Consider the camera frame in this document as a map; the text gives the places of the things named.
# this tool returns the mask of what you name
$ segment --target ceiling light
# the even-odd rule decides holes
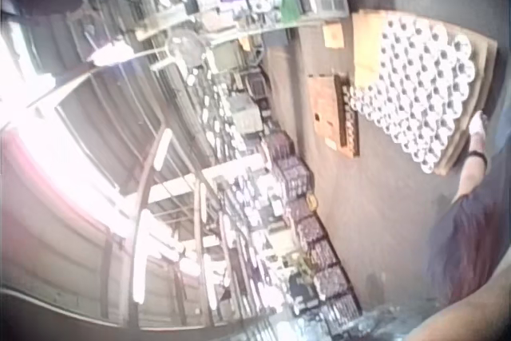
[[[160,2],[160,4],[163,7],[167,7],[167,8],[169,8],[172,5],[172,2],[170,0],[158,0],[158,2]]]
[[[195,80],[196,80],[195,75],[190,73],[188,75],[188,77],[186,78],[186,84],[188,84],[191,87],[193,85],[193,83],[195,83]]]
[[[211,265],[211,256],[206,253],[204,255],[204,269],[207,273],[206,276],[206,290],[208,291],[208,301],[209,307],[212,311],[216,310],[218,306],[218,302],[216,301],[216,292],[215,292],[215,280],[214,275],[212,273],[212,265]]]
[[[209,111],[208,111],[208,109],[207,109],[207,108],[204,108],[204,109],[202,110],[202,122],[203,122],[204,124],[206,124],[206,123],[208,122],[208,118],[209,118]]]
[[[98,67],[115,65],[134,56],[133,48],[124,40],[115,40],[93,52],[89,61]]]
[[[145,300],[145,275],[149,254],[149,222],[153,215],[148,209],[141,212],[137,245],[133,255],[133,301],[143,304]]]
[[[170,145],[172,136],[173,136],[172,130],[167,128],[163,132],[163,135],[160,139],[160,144],[158,145],[158,149],[156,150],[156,156],[154,157],[153,162],[153,167],[158,172],[161,170],[161,167],[163,167],[165,156],[167,155],[168,146]]]
[[[209,141],[209,144],[211,144],[212,147],[215,146],[215,134],[211,131],[206,132],[206,138]]]
[[[198,277],[200,275],[200,265],[188,257],[180,260],[179,269],[189,276]]]

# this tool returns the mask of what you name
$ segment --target concrete floor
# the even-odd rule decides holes
[[[349,0],[351,10],[385,8],[414,12],[476,30],[499,42],[488,110],[501,94],[509,51],[508,0]],[[321,29],[292,31],[289,46],[271,48],[266,67],[275,115],[315,174],[315,193],[339,257],[365,308],[411,303],[432,296],[422,271],[426,238],[438,212],[449,205],[459,169],[426,175],[381,129],[360,119],[361,157],[329,149],[313,129],[307,75],[353,75],[353,38],[343,21],[345,48],[329,50]],[[496,117],[490,125],[494,126]]]

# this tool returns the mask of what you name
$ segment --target white spool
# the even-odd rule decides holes
[[[424,160],[424,151],[422,149],[416,149],[412,153],[412,160],[416,163],[421,163]]]
[[[421,169],[424,173],[430,174],[433,173],[434,165],[425,159],[421,163]]]
[[[446,104],[446,116],[453,120],[458,119],[463,113],[463,102],[461,100],[451,99]]]
[[[456,64],[456,75],[458,79],[468,84],[476,77],[476,67],[471,60],[459,61]]]
[[[444,45],[439,47],[438,60],[441,62],[441,65],[447,65],[453,68],[456,65],[458,56],[452,46]]]
[[[470,40],[462,34],[454,38],[453,49],[459,60],[469,60],[472,55],[472,44],[470,44]]]
[[[431,41],[435,42],[439,45],[446,45],[447,44],[447,29],[444,27],[443,24],[437,24],[433,29],[431,30]]]
[[[430,23],[425,19],[415,19],[413,39],[427,42],[431,39]]]
[[[409,37],[415,33],[414,28],[414,18],[411,16],[402,16],[399,19],[399,29],[398,34],[402,35],[403,37]]]
[[[442,134],[450,136],[454,133],[455,129],[456,125],[454,124],[454,119],[449,116],[442,116],[438,122],[438,131],[442,131]]]
[[[465,101],[470,95],[470,86],[464,81],[460,81],[458,78],[454,80],[452,86],[452,98]]]

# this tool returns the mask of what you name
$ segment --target stacked crate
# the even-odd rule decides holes
[[[293,141],[284,131],[267,135],[262,141],[262,146],[270,169],[277,161],[287,159],[295,154]]]
[[[296,156],[288,157],[276,162],[272,168],[273,176],[279,183],[283,202],[296,200],[311,191],[311,171]]]

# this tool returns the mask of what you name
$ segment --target wristband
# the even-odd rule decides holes
[[[485,169],[488,168],[488,159],[486,158],[486,155],[484,153],[479,152],[479,151],[470,151],[469,154],[467,155],[467,158],[469,158],[471,156],[479,157],[481,160],[484,161]]]

